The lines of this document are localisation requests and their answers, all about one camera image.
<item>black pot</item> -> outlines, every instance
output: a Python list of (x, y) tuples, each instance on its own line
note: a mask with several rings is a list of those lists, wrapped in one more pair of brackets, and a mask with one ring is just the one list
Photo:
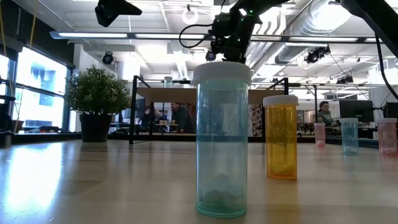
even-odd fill
[(81, 114), (81, 139), (83, 142), (106, 142), (111, 115)]

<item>green plant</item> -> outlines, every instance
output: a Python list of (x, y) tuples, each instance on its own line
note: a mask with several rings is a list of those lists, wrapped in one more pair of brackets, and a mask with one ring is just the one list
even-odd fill
[(65, 100), (72, 110), (86, 114), (115, 114), (129, 107), (127, 81), (92, 65), (67, 78)]

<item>potted plant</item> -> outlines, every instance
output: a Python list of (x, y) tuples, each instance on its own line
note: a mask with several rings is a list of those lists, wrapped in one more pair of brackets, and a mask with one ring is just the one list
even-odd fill
[(105, 142), (112, 115), (129, 107), (127, 81), (92, 65), (67, 78), (65, 100), (80, 115), (84, 142)]

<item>window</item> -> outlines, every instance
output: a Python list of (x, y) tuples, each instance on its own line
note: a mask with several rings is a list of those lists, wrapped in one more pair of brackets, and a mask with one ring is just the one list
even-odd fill
[(15, 107), (12, 118), (24, 128), (62, 127), (63, 95), (68, 68), (33, 50), (18, 55)]
[(15, 103), (12, 118), (18, 118), (19, 110), (19, 120), (24, 121), (23, 127), (62, 127), (63, 98), (17, 88)]
[(33, 50), (18, 56), (17, 83), (63, 95), (67, 68)]
[[(14, 61), (9, 60), (7, 57), (0, 55), (0, 77), (3, 80), (9, 78), (10, 69), (14, 66)], [(0, 84), (0, 95), (6, 95), (8, 83), (2, 82)]]

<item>black cable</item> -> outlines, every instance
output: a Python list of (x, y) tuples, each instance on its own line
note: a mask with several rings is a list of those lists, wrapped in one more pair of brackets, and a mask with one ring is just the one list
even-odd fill
[(381, 77), (383, 77), (384, 83), (386, 84), (388, 90), (390, 90), (391, 94), (398, 100), (397, 93), (391, 87), (390, 83), (388, 82), (388, 80), (386, 78), (386, 74), (384, 73), (383, 56), (382, 56), (382, 53), (381, 53), (381, 46), (380, 46), (379, 37), (377, 36), (377, 34), (375, 34), (374, 36), (376, 37), (377, 52), (379, 54), (379, 63), (380, 63)]
[(388, 95), (385, 97), (385, 99), (381, 102), (380, 107), (383, 106), (383, 103), (386, 101), (386, 99), (387, 99), (390, 95), (391, 95), (391, 92), (389, 92)]
[(187, 48), (187, 49), (190, 49), (190, 48), (193, 48), (193, 47), (197, 47), (197, 46), (198, 46), (199, 44), (201, 44), (204, 40), (206, 40), (206, 38), (209, 37), (210, 34), (207, 34), (202, 40), (199, 40), (199, 42), (197, 42), (196, 44), (194, 44), (194, 45), (192, 45), (192, 46), (184, 45), (184, 44), (182, 43), (182, 41), (181, 41), (181, 35), (184, 33), (184, 31), (186, 31), (187, 29), (189, 29), (189, 28), (191, 28), (191, 27), (209, 27), (209, 26), (212, 26), (212, 25), (213, 25), (213, 24), (192, 24), (192, 25), (189, 25), (189, 26), (187, 26), (186, 28), (184, 28), (184, 29), (181, 30), (180, 35), (179, 35), (179, 37), (178, 37), (178, 41), (180, 41), (180, 44), (181, 44), (182, 47), (185, 47), (185, 48)]
[[(340, 67), (340, 65), (337, 63), (337, 61), (336, 61), (336, 59), (334, 58), (334, 56), (333, 56), (332, 54), (330, 54), (330, 56), (331, 56), (332, 59), (335, 61), (336, 65), (340, 68), (341, 72), (343, 72), (343, 74), (347, 76), (347, 74), (344, 72), (344, 70), (343, 70), (343, 69)], [(355, 86), (355, 88), (357, 88), (357, 89), (359, 90), (359, 92), (360, 92), (363, 96), (365, 96), (365, 98), (366, 98), (367, 100), (370, 101), (370, 99), (361, 91), (361, 89), (358, 88), (358, 86), (356, 86), (354, 83), (353, 83), (353, 85)], [(381, 118), (381, 114), (380, 114), (380, 111), (379, 111), (379, 110), (377, 110), (377, 113), (379, 114), (379, 117)]]

